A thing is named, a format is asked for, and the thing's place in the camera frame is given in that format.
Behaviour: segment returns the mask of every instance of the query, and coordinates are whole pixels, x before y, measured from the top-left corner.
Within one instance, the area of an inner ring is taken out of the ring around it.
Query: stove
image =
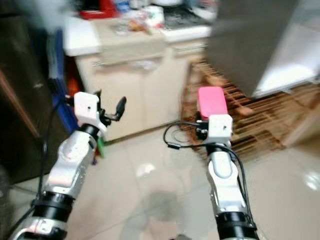
[[[203,18],[189,11],[185,6],[163,7],[164,28],[177,30],[209,23]]]

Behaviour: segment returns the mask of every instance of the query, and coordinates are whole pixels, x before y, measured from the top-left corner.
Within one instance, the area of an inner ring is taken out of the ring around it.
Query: pink object
[[[224,90],[218,86],[200,87],[198,107],[202,120],[208,120],[210,115],[228,114]]]

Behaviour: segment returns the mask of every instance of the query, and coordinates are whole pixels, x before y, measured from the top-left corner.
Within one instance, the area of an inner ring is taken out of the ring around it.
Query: gray appliance
[[[186,5],[163,7],[163,14],[167,31],[210,24],[191,12]]]
[[[207,59],[248,97],[313,80],[320,71],[320,1],[221,0]]]

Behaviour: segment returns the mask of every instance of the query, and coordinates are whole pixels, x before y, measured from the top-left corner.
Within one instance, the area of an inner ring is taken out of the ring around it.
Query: cabinet door
[[[205,39],[172,44],[166,48],[164,57],[155,60],[157,68],[143,75],[146,129],[179,119],[190,59],[200,57],[205,44]]]
[[[127,99],[125,112],[119,122],[108,128],[107,140],[140,132],[143,127],[142,73],[127,64],[93,66],[98,56],[80,56],[76,62],[86,91],[102,90],[101,107],[114,113],[118,101]]]

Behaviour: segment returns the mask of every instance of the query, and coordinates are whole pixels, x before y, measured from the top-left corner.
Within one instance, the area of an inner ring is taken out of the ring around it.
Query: black cable
[[[43,188],[43,181],[44,181],[44,175],[45,175],[45,167],[48,160],[48,141],[49,141],[49,131],[52,125],[52,121],[54,118],[54,114],[57,111],[58,107],[63,103],[63,100],[60,100],[54,108],[51,110],[49,119],[48,119],[48,125],[45,131],[44,139],[43,139],[43,145],[42,145],[42,155],[41,155],[41,165],[40,165],[40,176],[39,176],[39,184],[38,184],[38,192],[37,192],[37,199],[40,198],[42,194],[42,188]]]
[[[187,148],[198,148],[198,147],[212,146],[212,147],[219,148],[219,149],[223,150],[224,152],[229,153],[231,155],[231,157],[233,156],[236,159],[236,161],[238,162],[238,164],[240,166],[240,171],[241,171],[241,176],[242,176],[242,186],[243,187],[241,186],[240,178],[239,178],[238,179],[239,188],[240,188],[241,194],[242,194],[242,196],[244,198],[244,201],[246,203],[246,207],[247,207],[247,210],[248,210],[248,214],[249,214],[249,217],[250,217],[251,224],[254,227],[256,227],[256,225],[254,223],[253,215],[252,215],[252,212],[251,212],[250,202],[249,202],[245,168],[244,168],[244,165],[243,165],[242,161],[240,160],[238,155],[235,153],[235,151],[233,151],[229,147],[226,147],[226,146],[220,145],[220,144],[216,144],[216,143],[202,143],[202,144],[197,144],[197,145],[193,145],[193,144],[191,144],[191,145],[180,145],[180,144],[177,144],[177,143],[174,143],[174,142],[168,142],[167,139],[166,139],[166,134],[167,134],[168,130],[174,125],[190,125],[190,126],[194,126],[194,127],[199,127],[199,124],[197,124],[197,123],[185,122],[185,121],[177,121],[177,122],[174,122],[174,123],[170,124],[166,128],[164,133],[163,133],[163,141],[168,145],[168,147],[173,148],[173,149],[187,149]]]
[[[186,128],[186,129],[180,129],[180,128],[178,128],[178,129],[174,130],[174,131],[171,133],[171,137],[172,137],[175,141],[177,141],[178,143],[180,143],[180,144],[186,144],[186,143],[189,142],[189,140],[180,140],[180,139],[177,138],[177,134],[178,134],[178,133],[181,133],[181,132],[189,131],[191,128],[192,128],[192,127],[188,127],[188,128]]]
[[[10,228],[10,230],[6,233],[4,240],[8,240],[12,234],[14,234],[15,230],[20,226],[20,224],[33,212],[35,206],[32,205],[22,217]]]
[[[187,122],[187,121],[175,121],[171,124],[169,124],[169,126],[164,130],[163,133],[163,141],[168,145],[168,141],[166,140],[166,135],[167,132],[170,128],[172,128],[173,126],[179,126],[179,125],[189,125],[189,126],[193,126],[193,127],[199,127],[200,125],[198,123],[192,123],[192,122]]]
[[[44,180],[44,174],[45,174],[45,166],[48,159],[48,139],[49,139],[49,132],[52,125],[52,120],[54,117],[55,112],[57,111],[58,107],[63,103],[63,100],[60,100],[54,108],[51,110],[49,119],[48,119],[48,125],[47,129],[45,131],[44,139],[43,139],[43,145],[42,145],[42,154],[41,154],[41,163],[40,163],[40,176],[39,176],[39,184],[38,184],[38,191],[36,194],[36,198],[39,199],[42,195],[42,187],[43,187],[43,180]],[[25,212],[22,217],[16,223],[10,228],[10,230],[6,233],[4,239],[8,240],[11,235],[16,231],[16,229],[20,226],[20,224],[34,211],[35,205],[31,204],[31,207]]]

